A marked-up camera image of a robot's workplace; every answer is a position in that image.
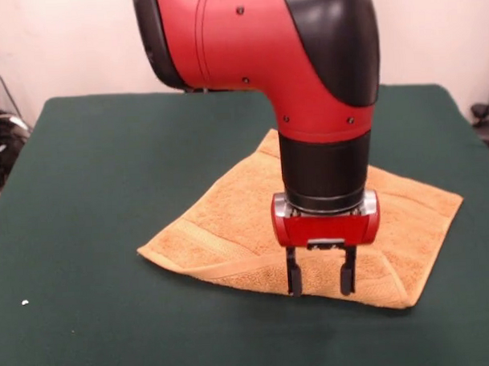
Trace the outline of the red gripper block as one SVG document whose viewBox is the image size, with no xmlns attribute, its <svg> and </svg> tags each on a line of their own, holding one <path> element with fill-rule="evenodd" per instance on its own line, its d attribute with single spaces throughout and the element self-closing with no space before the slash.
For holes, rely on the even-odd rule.
<svg viewBox="0 0 489 366">
<path fill-rule="evenodd" d="M 300 297 L 303 290 L 294 247 L 348 247 L 340 268 L 340 293 L 350 296 L 355 292 L 355 246 L 372 244 L 380 228 L 380 203 L 376 191 L 365 191 L 358 207 L 346 213 L 325 215 L 301 211 L 288 202 L 284 193 L 276 193 L 271 201 L 271 220 L 278 243 L 286 247 L 287 292 L 290 296 Z"/>
</svg>

